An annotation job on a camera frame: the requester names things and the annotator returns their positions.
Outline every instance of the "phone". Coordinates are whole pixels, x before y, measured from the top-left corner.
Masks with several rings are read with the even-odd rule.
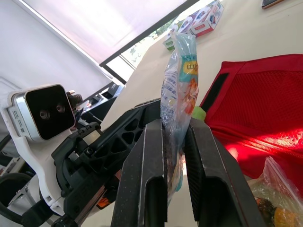
[[[262,1],[262,9],[267,9],[273,5],[278,4],[279,2],[282,2],[284,0],[263,0]]]

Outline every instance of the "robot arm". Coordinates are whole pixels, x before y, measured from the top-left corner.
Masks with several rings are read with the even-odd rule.
[[[18,153],[37,175],[28,184],[36,188],[36,199],[25,212],[27,224],[35,226],[28,217],[40,215],[40,222],[54,227],[80,226],[106,198],[116,200],[112,227],[164,227],[167,164],[160,100],[125,112],[104,132],[91,123],[71,133],[70,103],[60,85],[14,92],[1,100]],[[265,226],[237,162],[205,123],[192,119],[184,153],[199,227]],[[120,179],[116,173],[121,169]],[[50,214],[56,216],[47,220]]]

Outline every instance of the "white wall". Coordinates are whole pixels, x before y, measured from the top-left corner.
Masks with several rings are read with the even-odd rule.
[[[19,88],[60,83],[83,98],[110,82],[12,0],[0,1],[0,83],[1,77]]]

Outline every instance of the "cardboard box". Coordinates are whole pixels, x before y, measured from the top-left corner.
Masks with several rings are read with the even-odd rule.
[[[215,0],[199,10],[190,32],[196,37],[204,35],[215,29],[224,8],[219,0]]]
[[[185,33],[185,34],[191,34],[190,28],[191,25],[193,24],[197,14],[198,14],[199,10],[195,13],[193,13],[192,15],[188,16],[187,18],[185,18],[184,20],[178,22],[177,24],[175,24],[171,31],[168,33],[168,35],[166,36],[165,41],[163,42],[164,46],[170,51],[170,50],[174,50],[174,44],[172,42],[172,39],[170,37],[170,33],[171,32],[179,32],[179,33]]]
[[[164,46],[170,51],[170,50],[174,50],[174,43],[170,37],[170,33],[171,32],[177,32],[180,28],[181,25],[183,24],[184,20],[179,21],[177,24],[174,24],[173,27],[171,28],[170,32],[167,34],[163,44]]]

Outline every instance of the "plastic bag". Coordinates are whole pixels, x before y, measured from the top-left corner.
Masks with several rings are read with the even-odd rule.
[[[164,73],[160,105],[168,164],[168,201],[182,180],[182,143],[199,91],[196,37],[172,33],[171,38],[175,51]]]
[[[272,157],[266,158],[262,175],[248,184],[267,226],[303,227],[302,198]]]

